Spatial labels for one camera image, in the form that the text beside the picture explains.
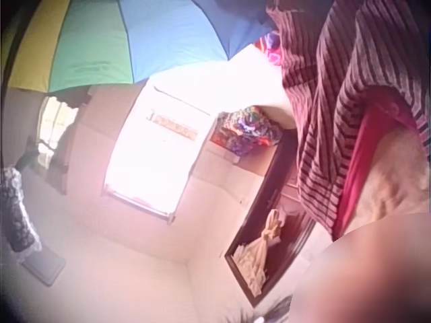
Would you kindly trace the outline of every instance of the window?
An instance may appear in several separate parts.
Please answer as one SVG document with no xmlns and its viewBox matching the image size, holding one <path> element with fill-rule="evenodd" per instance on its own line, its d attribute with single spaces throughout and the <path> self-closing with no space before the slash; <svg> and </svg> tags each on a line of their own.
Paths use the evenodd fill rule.
<svg viewBox="0 0 431 323">
<path fill-rule="evenodd" d="M 105 190 L 170 218 L 212 124 L 207 113 L 147 84 L 118 137 Z"/>
<path fill-rule="evenodd" d="M 77 111 L 77 108 L 72 109 L 54 97 L 45 98 L 40 111 L 36 140 L 40 152 L 38 164 L 45 170 L 49 167 L 61 135 L 75 121 Z"/>
</svg>

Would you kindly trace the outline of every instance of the colorful umbrella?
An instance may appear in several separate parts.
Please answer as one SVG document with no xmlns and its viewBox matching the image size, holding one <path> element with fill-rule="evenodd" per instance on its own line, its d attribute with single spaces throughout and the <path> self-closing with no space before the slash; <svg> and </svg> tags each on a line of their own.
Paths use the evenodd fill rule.
<svg viewBox="0 0 431 323">
<path fill-rule="evenodd" d="M 273 29 L 266 0 L 42 0 L 8 85 L 40 92 L 135 83 L 176 66 L 231 59 Z M 4 69 L 17 18 L 2 39 Z"/>
</svg>

